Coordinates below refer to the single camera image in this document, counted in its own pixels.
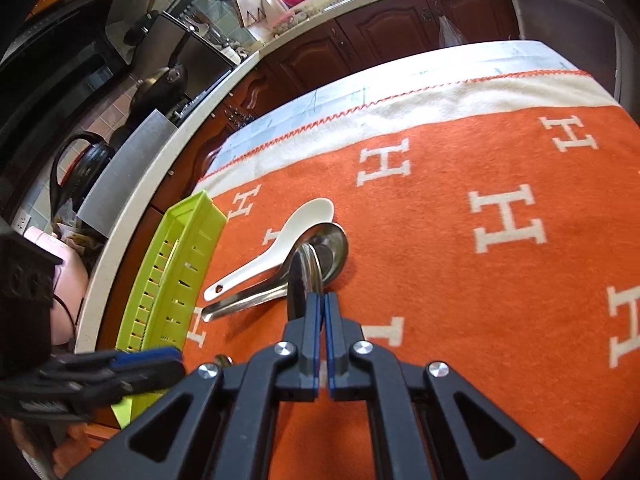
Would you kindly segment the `steel tablespoon patterned handle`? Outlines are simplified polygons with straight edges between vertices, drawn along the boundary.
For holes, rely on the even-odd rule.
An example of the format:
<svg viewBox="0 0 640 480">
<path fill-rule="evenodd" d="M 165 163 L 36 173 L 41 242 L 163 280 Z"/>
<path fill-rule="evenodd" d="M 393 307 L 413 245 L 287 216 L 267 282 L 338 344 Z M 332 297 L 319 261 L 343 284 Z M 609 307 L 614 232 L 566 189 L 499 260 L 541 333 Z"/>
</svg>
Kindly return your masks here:
<svg viewBox="0 0 640 480">
<path fill-rule="evenodd" d="M 305 242 L 296 249 L 288 270 L 288 320 L 302 318 L 306 312 L 307 297 L 323 289 L 322 270 L 314 246 Z"/>
</svg>

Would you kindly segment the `large steel soup spoon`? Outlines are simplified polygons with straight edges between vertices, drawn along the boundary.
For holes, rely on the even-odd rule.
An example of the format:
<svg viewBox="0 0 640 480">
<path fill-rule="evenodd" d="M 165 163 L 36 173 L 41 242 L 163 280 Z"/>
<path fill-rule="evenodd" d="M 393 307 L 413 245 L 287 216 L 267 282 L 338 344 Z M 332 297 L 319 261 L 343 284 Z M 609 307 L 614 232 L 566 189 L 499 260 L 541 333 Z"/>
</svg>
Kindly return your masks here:
<svg viewBox="0 0 640 480">
<path fill-rule="evenodd" d="M 349 246 L 344 229 L 335 222 L 312 226 L 296 240 L 271 278 L 247 287 L 229 298 L 208 304 L 201 319 L 208 323 L 269 301 L 303 292 L 323 292 L 342 272 Z"/>
</svg>

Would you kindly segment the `white ceramic soup spoon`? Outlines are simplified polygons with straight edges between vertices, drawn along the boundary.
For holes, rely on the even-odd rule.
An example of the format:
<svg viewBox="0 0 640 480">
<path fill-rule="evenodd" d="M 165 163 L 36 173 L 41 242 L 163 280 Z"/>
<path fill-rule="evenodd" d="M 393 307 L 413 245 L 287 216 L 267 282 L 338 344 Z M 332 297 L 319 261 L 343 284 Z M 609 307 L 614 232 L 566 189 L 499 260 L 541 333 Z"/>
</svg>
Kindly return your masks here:
<svg viewBox="0 0 640 480">
<path fill-rule="evenodd" d="M 224 292 L 241 285 L 250 278 L 280 266 L 292 250 L 294 243 L 308 229 L 318 223 L 330 222 L 334 216 L 332 200 L 318 197 L 299 206 L 286 220 L 279 234 L 271 246 L 253 260 L 240 266 L 230 274 L 224 276 L 215 284 L 205 289 L 204 300 L 214 301 Z"/>
</svg>

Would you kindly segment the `pink rice cooker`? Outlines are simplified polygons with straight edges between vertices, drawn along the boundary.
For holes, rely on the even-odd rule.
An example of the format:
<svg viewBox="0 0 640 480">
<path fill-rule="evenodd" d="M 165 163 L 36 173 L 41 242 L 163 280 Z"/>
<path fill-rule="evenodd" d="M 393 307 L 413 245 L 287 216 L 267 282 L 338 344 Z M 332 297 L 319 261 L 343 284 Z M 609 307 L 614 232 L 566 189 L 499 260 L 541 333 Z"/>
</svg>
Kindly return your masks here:
<svg viewBox="0 0 640 480">
<path fill-rule="evenodd" d="M 75 338 L 75 328 L 88 287 L 87 270 L 80 255 L 58 238 L 35 226 L 26 230 L 25 237 L 62 260 L 55 268 L 53 292 L 63 304 L 53 300 L 51 341 L 54 346 L 65 346 Z"/>
</svg>

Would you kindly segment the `green plastic utensil tray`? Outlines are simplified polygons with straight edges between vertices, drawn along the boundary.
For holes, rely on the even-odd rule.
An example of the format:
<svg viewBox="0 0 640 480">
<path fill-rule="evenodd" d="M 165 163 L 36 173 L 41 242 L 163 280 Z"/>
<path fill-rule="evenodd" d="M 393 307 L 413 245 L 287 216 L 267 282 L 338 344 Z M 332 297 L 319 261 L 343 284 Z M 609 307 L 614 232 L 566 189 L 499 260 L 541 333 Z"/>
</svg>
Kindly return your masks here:
<svg viewBox="0 0 640 480">
<path fill-rule="evenodd" d="M 164 214 L 134 280 L 115 348 L 181 350 L 226 216 L 204 191 Z"/>
</svg>

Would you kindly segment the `stainless splash guard panel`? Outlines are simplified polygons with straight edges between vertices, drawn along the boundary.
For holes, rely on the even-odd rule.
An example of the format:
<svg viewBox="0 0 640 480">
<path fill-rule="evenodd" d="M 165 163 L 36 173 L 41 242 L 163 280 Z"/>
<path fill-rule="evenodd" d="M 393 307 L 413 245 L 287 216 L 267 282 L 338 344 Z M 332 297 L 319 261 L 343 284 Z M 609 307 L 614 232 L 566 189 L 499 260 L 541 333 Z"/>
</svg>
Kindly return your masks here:
<svg viewBox="0 0 640 480">
<path fill-rule="evenodd" d="M 109 237 L 131 193 L 176 130 L 165 115 L 153 110 L 96 180 L 77 214 L 82 223 Z"/>
</svg>

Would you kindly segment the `black frying pan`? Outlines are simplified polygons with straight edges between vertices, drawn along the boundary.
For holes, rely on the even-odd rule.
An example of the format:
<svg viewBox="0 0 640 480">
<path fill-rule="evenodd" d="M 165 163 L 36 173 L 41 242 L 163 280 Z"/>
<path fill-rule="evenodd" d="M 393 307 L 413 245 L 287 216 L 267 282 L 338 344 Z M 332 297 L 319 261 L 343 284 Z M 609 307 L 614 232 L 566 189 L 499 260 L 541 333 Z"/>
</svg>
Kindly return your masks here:
<svg viewBox="0 0 640 480">
<path fill-rule="evenodd" d="M 188 84 L 188 70 L 179 61 L 179 55 L 190 37 L 191 33 L 185 32 L 167 65 L 138 85 L 130 103 L 130 114 L 149 115 L 153 110 L 167 114 L 181 100 Z"/>
</svg>

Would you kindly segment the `orange H-pattern blanket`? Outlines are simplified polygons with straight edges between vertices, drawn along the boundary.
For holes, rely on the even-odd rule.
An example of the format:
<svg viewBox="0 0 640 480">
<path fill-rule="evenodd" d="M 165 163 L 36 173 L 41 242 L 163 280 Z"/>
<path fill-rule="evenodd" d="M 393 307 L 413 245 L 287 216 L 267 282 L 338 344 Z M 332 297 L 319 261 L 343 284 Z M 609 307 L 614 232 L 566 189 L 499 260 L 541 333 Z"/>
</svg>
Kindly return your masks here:
<svg viewBox="0 0 640 480">
<path fill-rule="evenodd" d="M 204 283 L 317 197 L 349 255 L 342 313 L 442 360 L 584 479 L 639 421 L 639 128 L 590 75 L 542 68 L 300 99 L 198 181 L 226 215 Z"/>
</svg>

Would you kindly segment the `white plastic bag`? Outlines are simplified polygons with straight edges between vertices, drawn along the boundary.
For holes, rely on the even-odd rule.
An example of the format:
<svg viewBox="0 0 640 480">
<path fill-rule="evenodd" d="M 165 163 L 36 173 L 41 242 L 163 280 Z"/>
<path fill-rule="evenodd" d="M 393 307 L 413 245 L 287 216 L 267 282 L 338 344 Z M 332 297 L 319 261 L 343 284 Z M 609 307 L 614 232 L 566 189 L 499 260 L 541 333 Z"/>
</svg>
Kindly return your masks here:
<svg viewBox="0 0 640 480">
<path fill-rule="evenodd" d="M 439 15 L 438 42 L 441 48 L 451 48 L 463 46 L 468 43 L 468 40 L 452 21 L 449 21 L 445 15 Z"/>
</svg>

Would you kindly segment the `stainless dishwasher cabinet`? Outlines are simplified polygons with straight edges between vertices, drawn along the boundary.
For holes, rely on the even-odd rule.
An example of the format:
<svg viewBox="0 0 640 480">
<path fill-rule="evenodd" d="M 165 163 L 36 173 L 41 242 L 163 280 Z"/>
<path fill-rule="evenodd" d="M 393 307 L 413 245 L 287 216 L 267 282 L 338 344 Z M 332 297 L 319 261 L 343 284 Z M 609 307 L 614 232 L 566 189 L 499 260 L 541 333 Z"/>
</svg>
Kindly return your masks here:
<svg viewBox="0 0 640 480">
<path fill-rule="evenodd" d="M 512 0 L 523 39 L 538 40 L 590 73 L 639 118 L 639 49 L 601 0 Z"/>
</svg>

